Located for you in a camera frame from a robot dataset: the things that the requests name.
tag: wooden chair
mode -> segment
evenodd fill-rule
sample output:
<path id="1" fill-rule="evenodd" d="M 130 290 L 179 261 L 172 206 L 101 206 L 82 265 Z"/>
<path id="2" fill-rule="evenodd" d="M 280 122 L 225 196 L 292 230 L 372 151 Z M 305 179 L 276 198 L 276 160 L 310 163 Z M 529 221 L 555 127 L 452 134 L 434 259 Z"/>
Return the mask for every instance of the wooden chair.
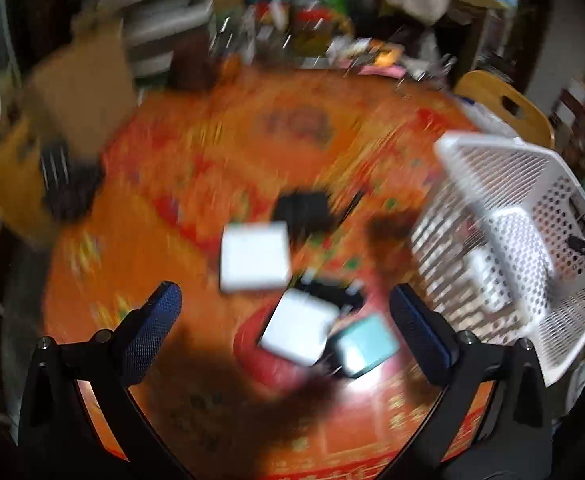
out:
<path id="1" fill-rule="evenodd" d="M 547 117 L 498 77 L 482 70 L 468 72 L 454 87 L 454 93 L 486 106 L 511 125 L 526 142 L 554 148 L 555 131 Z M 505 107 L 508 100 L 517 108 L 515 114 Z"/>
<path id="2" fill-rule="evenodd" d="M 59 226 L 43 204 L 40 144 L 21 119 L 0 142 L 0 218 L 34 248 L 52 245 Z"/>

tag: round table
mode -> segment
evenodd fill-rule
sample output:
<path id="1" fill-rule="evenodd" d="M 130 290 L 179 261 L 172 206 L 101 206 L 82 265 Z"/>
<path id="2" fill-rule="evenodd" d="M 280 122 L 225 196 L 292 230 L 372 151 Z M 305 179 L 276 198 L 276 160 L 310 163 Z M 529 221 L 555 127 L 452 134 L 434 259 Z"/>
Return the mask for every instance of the round table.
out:
<path id="1" fill-rule="evenodd" d="M 327 188 L 340 208 L 366 186 L 335 233 L 293 249 L 293 269 L 363 280 L 357 316 L 380 312 L 393 326 L 389 289 L 419 290 L 407 234 L 440 175 L 432 144 L 473 129 L 442 92 L 395 86 L 244 70 L 209 94 L 149 94 L 104 155 L 91 215 L 61 234 L 44 301 L 58 342 L 115 328 L 162 280 L 181 287 L 181 315 L 131 391 L 198 478 L 373 478 L 430 410 L 438 391 L 398 331 L 400 351 L 383 365 L 317 387 L 307 369 L 256 346 L 282 291 L 222 295 L 218 285 L 227 222 L 267 221 L 282 190 Z M 90 387 L 82 391 L 116 452 Z M 451 453 L 467 446 L 488 393 L 479 390 Z"/>

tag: plastic basket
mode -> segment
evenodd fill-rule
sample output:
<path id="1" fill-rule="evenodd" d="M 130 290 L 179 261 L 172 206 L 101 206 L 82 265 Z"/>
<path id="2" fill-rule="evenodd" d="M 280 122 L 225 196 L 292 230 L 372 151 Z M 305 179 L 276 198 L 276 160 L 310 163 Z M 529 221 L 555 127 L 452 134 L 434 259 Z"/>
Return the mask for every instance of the plastic basket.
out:
<path id="1" fill-rule="evenodd" d="M 411 234 L 433 308 L 483 342 L 535 345 L 557 381 L 585 345 L 585 193 L 555 152 L 520 139 L 449 132 L 448 178 Z"/>

